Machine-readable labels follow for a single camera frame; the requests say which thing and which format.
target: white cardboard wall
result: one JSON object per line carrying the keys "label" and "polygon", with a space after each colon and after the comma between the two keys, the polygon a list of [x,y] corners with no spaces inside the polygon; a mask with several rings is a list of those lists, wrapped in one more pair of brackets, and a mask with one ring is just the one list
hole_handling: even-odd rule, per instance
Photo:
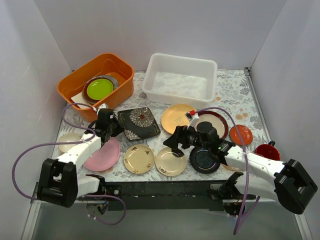
{"label": "white cardboard wall", "polygon": [[[71,72],[33,0],[0,1],[0,239],[21,238],[30,200],[15,190],[11,169],[25,149],[54,142],[65,102],[58,81]],[[18,185],[32,195],[52,147],[28,153],[17,166]]]}
{"label": "white cardboard wall", "polygon": [[[252,66],[271,137],[284,161],[300,161],[320,187],[320,1],[287,0]],[[320,239],[320,193],[305,210]]]}
{"label": "white cardboard wall", "polygon": [[73,70],[105,52],[135,70],[153,53],[254,62],[286,0],[34,0]]}

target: orange plastic bin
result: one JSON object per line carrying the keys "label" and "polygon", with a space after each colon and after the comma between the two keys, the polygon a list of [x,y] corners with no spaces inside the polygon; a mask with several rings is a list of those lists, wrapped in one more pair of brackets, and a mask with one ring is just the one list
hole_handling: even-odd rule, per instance
{"label": "orange plastic bin", "polygon": [[[133,94],[134,73],[133,67],[120,57],[113,53],[104,53],[62,79],[57,86],[57,91],[71,104],[74,103],[71,98],[82,92],[88,80],[98,75],[110,75],[117,79],[119,87],[94,104],[93,107],[98,108],[101,104],[107,104],[110,109],[114,109]],[[87,122],[92,122],[98,117],[91,108],[81,109],[76,105],[74,105],[73,108],[76,109]]]}

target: red cup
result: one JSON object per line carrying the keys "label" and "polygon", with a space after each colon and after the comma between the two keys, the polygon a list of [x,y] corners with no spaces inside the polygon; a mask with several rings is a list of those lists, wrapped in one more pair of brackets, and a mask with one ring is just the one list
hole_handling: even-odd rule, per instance
{"label": "red cup", "polygon": [[274,147],[275,144],[274,141],[271,141],[268,144],[262,144],[254,150],[254,153],[267,159],[279,161],[281,157],[278,150]]}

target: tabletop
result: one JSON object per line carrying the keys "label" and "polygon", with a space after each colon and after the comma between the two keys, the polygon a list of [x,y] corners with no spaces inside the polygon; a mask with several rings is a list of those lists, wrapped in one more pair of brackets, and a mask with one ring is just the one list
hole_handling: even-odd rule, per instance
{"label": "tabletop", "polygon": [[[149,107],[154,115],[154,118],[161,129],[161,134],[157,137],[128,141],[123,133],[118,135],[118,140],[121,148],[121,153],[116,164],[103,172],[92,172],[82,166],[78,171],[78,176],[85,176],[86,174],[98,174],[105,178],[107,182],[152,182],[152,181],[204,181],[204,180],[227,180],[234,172],[227,170],[222,165],[219,169],[211,174],[203,174],[197,172],[187,161],[185,170],[178,176],[165,176],[161,174],[156,166],[154,165],[148,172],[144,174],[134,174],[129,172],[124,165],[125,152],[136,144],[144,144],[149,146],[154,151],[155,156],[157,153],[164,148],[163,141],[170,137],[161,126],[161,116],[164,111],[170,107],[169,104],[163,104],[158,102],[151,102],[148,100],[147,95],[142,92],[141,86],[145,77],[145,72],[135,72],[133,77],[134,92],[131,97],[117,106],[114,111],[117,114],[118,111],[135,109],[141,107]],[[259,111],[255,105],[255,99],[253,93],[249,87],[249,82],[246,79],[243,70],[225,70],[219,69],[217,72],[217,83],[216,83],[216,94],[214,102],[208,103],[206,107],[220,107],[228,111],[236,124],[247,126],[253,134],[253,141],[247,145],[248,151],[253,151],[257,146],[265,144],[268,141],[268,137],[264,131],[262,119]],[[228,116],[222,112],[217,112],[222,115],[229,126],[229,130],[233,126]],[[78,125],[85,126],[89,125],[73,108],[69,108],[66,112],[66,118],[68,121]],[[84,133],[84,130],[74,128],[64,121],[61,122],[60,129],[57,136],[57,141],[64,134],[69,132],[75,132],[80,136]],[[193,147],[183,150],[187,158]],[[60,155],[58,146],[55,146],[52,154],[52,158],[55,159]]]}

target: pink plate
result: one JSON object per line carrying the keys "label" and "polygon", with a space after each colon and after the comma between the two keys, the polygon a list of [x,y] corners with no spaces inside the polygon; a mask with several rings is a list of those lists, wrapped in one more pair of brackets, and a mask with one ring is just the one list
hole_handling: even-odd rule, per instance
{"label": "pink plate", "polygon": [[111,168],[120,156],[120,145],[111,137],[102,148],[95,151],[83,164],[87,169],[94,172],[102,172]]}

